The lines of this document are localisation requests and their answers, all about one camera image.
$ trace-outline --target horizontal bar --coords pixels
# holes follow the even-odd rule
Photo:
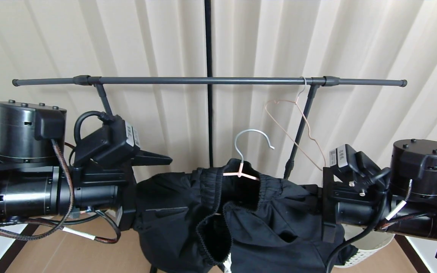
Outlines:
[[[340,79],[338,77],[305,78],[307,85],[390,85],[406,86],[406,80]],[[14,86],[20,85],[303,85],[303,78],[234,78],[234,77],[91,77],[76,76],[62,79],[13,80]]]

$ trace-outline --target black garment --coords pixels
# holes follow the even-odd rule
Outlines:
[[[335,243],[322,242],[321,216],[302,202],[309,192],[258,173],[249,162],[244,173],[260,181],[223,176],[240,162],[138,183],[135,230],[144,256],[168,273],[206,273],[229,253],[233,273],[323,273],[328,255],[343,242],[342,226]],[[346,256],[353,254],[350,249]]]

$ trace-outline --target clothes hanger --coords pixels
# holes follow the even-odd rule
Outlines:
[[[305,154],[305,156],[311,161],[311,163],[313,163],[316,168],[318,168],[320,171],[323,171],[323,169],[318,166],[313,159],[311,159],[311,157],[308,156],[308,154],[305,153],[305,151],[303,151],[299,145],[299,143],[296,143],[296,141],[293,139],[293,137],[277,122],[276,119],[274,119],[274,117],[271,115],[271,113],[269,113],[269,111],[267,110],[267,105],[270,104],[271,102],[274,102],[276,104],[278,104],[279,102],[289,102],[291,104],[296,105],[296,108],[301,112],[301,115],[303,116],[303,119],[305,119],[305,122],[308,126],[308,138],[312,141],[314,141],[316,143],[316,145],[318,146],[319,151],[321,152],[321,156],[323,157],[323,163],[324,166],[326,166],[326,158],[325,158],[325,153],[323,152],[323,150],[321,149],[318,141],[314,138],[311,137],[311,126],[309,125],[308,119],[306,118],[305,114],[303,113],[303,110],[301,109],[301,107],[298,105],[298,99],[300,98],[300,95],[302,92],[305,91],[306,87],[307,87],[307,80],[305,77],[302,77],[303,80],[305,81],[305,85],[303,85],[303,90],[301,90],[300,93],[298,93],[298,95],[296,96],[296,100],[292,101],[292,100],[269,100],[268,102],[266,102],[266,105],[264,105],[264,110],[267,112],[267,114],[271,117],[271,119],[279,126],[279,128],[281,128],[281,130],[283,130],[283,132],[286,133],[286,135],[290,138],[290,140],[293,141],[294,145],[296,145],[296,147],[298,147],[298,149],[300,149],[300,151]]]
[[[236,176],[238,176],[238,177],[242,177],[242,176],[244,176],[244,177],[247,177],[247,178],[249,178],[249,179],[252,179],[252,180],[256,180],[256,181],[258,181],[258,180],[259,180],[258,177],[255,177],[255,176],[252,176],[252,175],[249,175],[249,174],[246,174],[246,173],[243,173],[243,172],[242,172],[242,168],[244,167],[244,155],[241,153],[241,151],[240,151],[239,148],[237,147],[237,139],[239,138],[239,136],[240,136],[241,134],[246,133],[246,132],[257,132],[257,133],[261,133],[261,134],[266,138],[266,140],[267,140],[267,144],[269,145],[269,147],[270,147],[271,149],[274,150],[274,147],[271,145],[271,142],[269,141],[269,137],[266,135],[266,133],[264,133],[264,132],[262,132],[262,131],[260,131],[260,130],[256,130],[256,129],[248,129],[248,130],[241,131],[240,133],[238,133],[238,134],[236,135],[236,140],[234,141],[234,147],[236,147],[236,151],[237,151],[237,152],[239,153],[239,155],[241,156],[241,165],[239,166],[239,171],[238,171],[237,173],[224,173],[223,176],[234,176],[234,175],[236,175]]]

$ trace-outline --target white curtain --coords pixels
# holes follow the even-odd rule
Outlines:
[[[214,76],[406,79],[408,86],[320,88],[310,113],[312,135],[325,155],[344,143],[388,166],[392,143],[437,140],[437,0],[212,1]],[[0,1],[0,100],[45,102],[68,110],[66,140],[76,118],[102,110],[91,87],[14,87],[14,78],[206,76],[202,0]],[[107,85],[114,113],[137,128],[144,150],[167,154],[170,166],[139,167],[142,180],[163,171],[208,167],[205,85]],[[294,99],[302,87],[214,86],[214,159],[222,166],[234,136],[255,169],[282,177],[292,142],[265,114],[273,99]],[[307,91],[300,95],[304,105]],[[272,105],[295,135],[300,113]],[[99,127],[84,123],[83,135]],[[308,140],[301,147],[322,165]],[[290,180],[321,183],[300,152]]]

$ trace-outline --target brown floor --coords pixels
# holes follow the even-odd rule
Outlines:
[[[111,228],[102,219],[74,228],[104,237],[113,236]],[[47,228],[41,227],[37,233],[44,230]],[[47,238],[26,243],[7,273],[148,273],[149,267],[150,264],[140,251],[139,238],[135,231],[123,232],[120,241],[114,245],[101,244],[57,231]],[[210,271],[210,273],[220,272],[218,268]],[[333,272],[416,273],[416,270],[394,240],[357,266],[346,269],[335,268]]]

